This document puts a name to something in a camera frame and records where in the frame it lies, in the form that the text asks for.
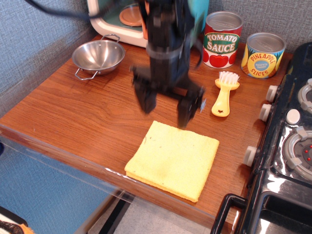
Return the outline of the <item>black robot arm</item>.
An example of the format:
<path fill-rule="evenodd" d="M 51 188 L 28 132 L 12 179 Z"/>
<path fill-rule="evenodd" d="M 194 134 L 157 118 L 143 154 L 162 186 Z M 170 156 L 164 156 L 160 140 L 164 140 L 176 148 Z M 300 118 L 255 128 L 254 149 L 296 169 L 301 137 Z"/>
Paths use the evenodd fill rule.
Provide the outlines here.
<path fill-rule="evenodd" d="M 136 97 L 147 114 L 156 107 L 157 94 L 178 100 L 178 127 L 185 128 L 205 103 L 204 88 L 189 78 L 195 19 L 186 0 L 139 0 L 138 6 L 150 66 L 131 68 Z"/>

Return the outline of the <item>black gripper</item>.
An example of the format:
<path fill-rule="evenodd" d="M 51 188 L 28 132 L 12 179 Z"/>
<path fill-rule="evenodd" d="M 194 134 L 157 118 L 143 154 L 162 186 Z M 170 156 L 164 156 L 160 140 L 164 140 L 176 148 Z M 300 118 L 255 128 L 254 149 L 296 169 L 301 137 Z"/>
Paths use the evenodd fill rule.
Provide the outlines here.
<path fill-rule="evenodd" d="M 156 107 L 158 93 L 178 99 L 178 127 L 186 128 L 197 110 L 206 105 L 205 90 L 190 80 L 190 46 L 175 50 L 146 47 L 150 56 L 149 67 L 131 66 L 133 85 L 141 109 L 149 114 Z"/>

